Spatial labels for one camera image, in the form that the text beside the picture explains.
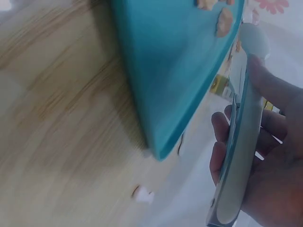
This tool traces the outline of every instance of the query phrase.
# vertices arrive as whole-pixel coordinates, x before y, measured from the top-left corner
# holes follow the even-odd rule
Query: pink flower pattern
[[[259,2],[259,7],[264,9],[266,7],[267,11],[270,11],[271,14],[276,14],[277,11],[284,13],[283,8],[289,7],[287,0],[255,0]]]

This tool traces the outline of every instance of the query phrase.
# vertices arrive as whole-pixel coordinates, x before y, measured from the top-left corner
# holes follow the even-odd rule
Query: blue plastic plate
[[[217,38],[223,7],[229,34]],[[219,70],[241,23],[244,0],[212,11],[193,0],[112,0],[140,120],[158,160],[171,152]]]

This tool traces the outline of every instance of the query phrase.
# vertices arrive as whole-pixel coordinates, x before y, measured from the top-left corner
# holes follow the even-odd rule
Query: plastic spoon
[[[262,59],[269,56],[269,41],[253,24],[240,27],[240,40],[247,55]],[[241,209],[246,185],[256,151],[262,116],[262,97],[246,73],[240,107],[233,99],[227,154],[221,170],[211,208],[207,216],[210,227],[232,227]]]

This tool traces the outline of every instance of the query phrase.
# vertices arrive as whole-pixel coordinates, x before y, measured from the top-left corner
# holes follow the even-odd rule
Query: hand
[[[264,160],[255,156],[241,209],[265,227],[303,227],[303,90],[273,76],[255,56],[248,70],[258,92],[286,117],[263,110],[256,149]],[[225,114],[230,118],[230,106]],[[217,142],[210,171],[217,184],[229,125],[219,112],[212,124]]]

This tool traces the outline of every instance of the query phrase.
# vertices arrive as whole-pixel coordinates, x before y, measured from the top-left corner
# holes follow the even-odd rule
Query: tabletop
[[[149,156],[106,0],[0,3],[0,226],[133,226]]]

